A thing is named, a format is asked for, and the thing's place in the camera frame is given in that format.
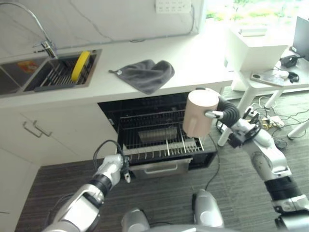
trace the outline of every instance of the window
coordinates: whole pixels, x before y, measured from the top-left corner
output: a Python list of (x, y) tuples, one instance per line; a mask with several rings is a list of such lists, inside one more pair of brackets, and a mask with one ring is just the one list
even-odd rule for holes
[(208, 0), (206, 4), (207, 23), (250, 27), (293, 28), (296, 16), (309, 12), (309, 0)]

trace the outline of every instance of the wall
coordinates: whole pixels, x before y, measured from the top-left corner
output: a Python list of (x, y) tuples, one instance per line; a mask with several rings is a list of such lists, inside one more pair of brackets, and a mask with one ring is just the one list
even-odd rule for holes
[[(197, 33), (204, 0), (189, 14), (156, 14), (155, 0), (19, 0), (38, 17), (58, 49), (90, 43)], [(42, 33), (33, 18), (12, 5), (0, 6), (0, 58), (32, 53)]]

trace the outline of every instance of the drawer handle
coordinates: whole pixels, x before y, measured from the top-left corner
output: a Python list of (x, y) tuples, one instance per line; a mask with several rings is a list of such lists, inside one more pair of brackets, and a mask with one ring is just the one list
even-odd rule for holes
[(43, 133), (44, 135), (46, 135), (47, 137), (50, 137), (50, 136), (52, 135), (51, 132), (47, 133), (47, 132), (44, 131), (41, 127), (39, 127), (39, 126), (37, 125), (37, 120), (35, 120), (35, 121), (33, 122), (33, 126), (34, 126), (36, 129), (38, 129), (41, 133)]
[(157, 173), (167, 173), (167, 172), (172, 172), (178, 169), (178, 164), (175, 164), (174, 168), (167, 168), (167, 169), (161, 169), (161, 170), (155, 170), (155, 171), (147, 171), (145, 170), (144, 172), (146, 174), (157, 174)]
[(41, 136), (42, 136), (42, 132), (39, 134), (39, 135), (37, 135), (36, 133), (34, 133), (33, 131), (31, 131), (29, 128), (27, 128), (26, 127), (26, 124), (27, 124), (27, 122), (24, 122), (23, 123), (23, 128), (26, 130), (26, 131), (28, 131), (28, 132), (30, 132), (31, 134), (33, 134), (35, 137), (37, 137), (37, 138), (41, 138)]

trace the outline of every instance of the gray towel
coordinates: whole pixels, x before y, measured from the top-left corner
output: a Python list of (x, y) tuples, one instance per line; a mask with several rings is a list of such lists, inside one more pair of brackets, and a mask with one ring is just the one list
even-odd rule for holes
[(167, 61), (155, 64), (151, 59), (109, 72), (145, 94), (154, 93), (175, 74), (174, 68)]

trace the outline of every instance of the white countertop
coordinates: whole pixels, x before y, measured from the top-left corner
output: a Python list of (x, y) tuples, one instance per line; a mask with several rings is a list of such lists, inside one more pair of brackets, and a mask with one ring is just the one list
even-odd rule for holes
[[(228, 75), (223, 65), (222, 40), (222, 38), (214, 38), (204, 32), (196, 36), (87, 47), (84, 50), (102, 49), (88, 87), (0, 98), (0, 111), (11, 109), (22, 112), (90, 102), (164, 95), (191, 91), (197, 86), (210, 88), (229, 86), (232, 77)], [(83, 51), (83, 49), (67, 49), (59, 53), (77, 51)], [(145, 95), (115, 74), (108, 73), (108, 70), (117, 70), (145, 59), (152, 59), (156, 63), (166, 60), (175, 69), (175, 75), (152, 95)]]

